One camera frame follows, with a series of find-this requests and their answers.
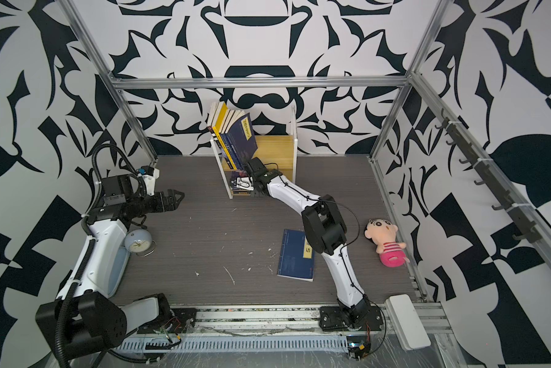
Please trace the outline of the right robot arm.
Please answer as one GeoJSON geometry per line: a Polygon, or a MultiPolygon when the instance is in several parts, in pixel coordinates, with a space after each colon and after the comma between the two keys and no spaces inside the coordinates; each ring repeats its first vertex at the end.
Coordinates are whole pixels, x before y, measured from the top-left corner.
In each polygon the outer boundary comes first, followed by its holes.
{"type": "Polygon", "coordinates": [[[347,249],[347,226],[332,196],[317,196],[295,185],[259,158],[246,164],[246,173],[261,193],[278,199],[301,216],[309,245],[320,254],[337,291],[341,318],[346,327],[361,327],[370,312],[370,301],[353,270],[347,249]]]}

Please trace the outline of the blue book underneath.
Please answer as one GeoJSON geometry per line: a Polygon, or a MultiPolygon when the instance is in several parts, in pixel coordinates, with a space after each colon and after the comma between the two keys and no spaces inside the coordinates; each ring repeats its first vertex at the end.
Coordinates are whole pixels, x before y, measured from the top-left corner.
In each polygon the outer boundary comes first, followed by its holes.
{"type": "Polygon", "coordinates": [[[314,252],[304,232],[285,229],[281,242],[277,276],[312,282],[314,270],[314,252]]]}

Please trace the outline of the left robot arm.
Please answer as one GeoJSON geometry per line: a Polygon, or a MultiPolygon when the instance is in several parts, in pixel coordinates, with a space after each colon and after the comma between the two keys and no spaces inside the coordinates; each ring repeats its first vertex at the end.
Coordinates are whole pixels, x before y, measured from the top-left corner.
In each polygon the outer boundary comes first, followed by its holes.
{"type": "Polygon", "coordinates": [[[158,330],[174,314],[162,293],[117,306],[117,291],[131,255],[149,254],[153,242],[137,246],[132,225],[145,232],[151,213],[178,209],[184,193],[155,190],[159,171],[136,169],[114,144],[96,147],[91,156],[96,193],[82,216],[86,234],[82,253],[56,299],[41,305],[36,323],[59,366],[72,360],[119,347],[140,328],[158,330]]]}

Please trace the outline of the blue book front yellow label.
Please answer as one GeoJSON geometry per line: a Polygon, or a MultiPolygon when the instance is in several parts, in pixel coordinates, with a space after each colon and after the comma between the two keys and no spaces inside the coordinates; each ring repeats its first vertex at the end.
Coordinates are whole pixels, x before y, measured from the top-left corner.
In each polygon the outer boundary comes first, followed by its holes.
{"type": "Polygon", "coordinates": [[[239,170],[241,165],[235,154],[235,150],[233,148],[233,145],[231,144],[228,133],[231,127],[235,124],[235,121],[238,119],[238,116],[239,110],[228,110],[223,118],[223,122],[220,127],[220,136],[225,146],[226,157],[229,161],[230,167],[233,170],[239,170]]]}

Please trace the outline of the small blue book yellow label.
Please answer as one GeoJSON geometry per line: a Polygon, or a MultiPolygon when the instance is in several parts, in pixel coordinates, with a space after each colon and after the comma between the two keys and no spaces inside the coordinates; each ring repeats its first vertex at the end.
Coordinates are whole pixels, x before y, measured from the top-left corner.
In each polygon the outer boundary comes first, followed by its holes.
{"type": "Polygon", "coordinates": [[[239,154],[238,149],[237,149],[236,146],[237,146],[237,143],[239,142],[239,136],[240,136],[239,122],[245,116],[246,116],[246,112],[244,110],[239,110],[238,119],[235,121],[235,124],[231,127],[231,129],[229,130],[229,133],[228,133],[229,138],[231,140],[231,144],[233,145],[233,148],[235,150],[235,154],[236,154],[236,156],[238,158],[238,161],[241,165],[239,170],[243,170],[243,161],[242,161],[241,155],[239,154]]]}

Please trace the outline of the yellow cartoon cover book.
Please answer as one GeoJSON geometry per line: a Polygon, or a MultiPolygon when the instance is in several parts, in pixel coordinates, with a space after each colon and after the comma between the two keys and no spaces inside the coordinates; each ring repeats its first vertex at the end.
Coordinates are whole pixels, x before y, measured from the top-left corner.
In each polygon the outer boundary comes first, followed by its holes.
{"type": "Polygon", "coordinates": [[[232,170],[236,169],[235,161],[232,158],[232,155],[229,151],[228,144],[223,139],[222,136],[222,128],[223,125],[226,122],[226,118],[229,113],[229,108],[226,106],[226,104],[222,101],[219,101],[218,103],[213,105],[214,111],[212,113],[212,121],[209,123],[210,131],[213,133],[213,136],[215,136],[216,140],[219,142],[220,146],[222,147],[224,154],[226,156],[226,161],[229,163],[229,168],[232,170]]]}

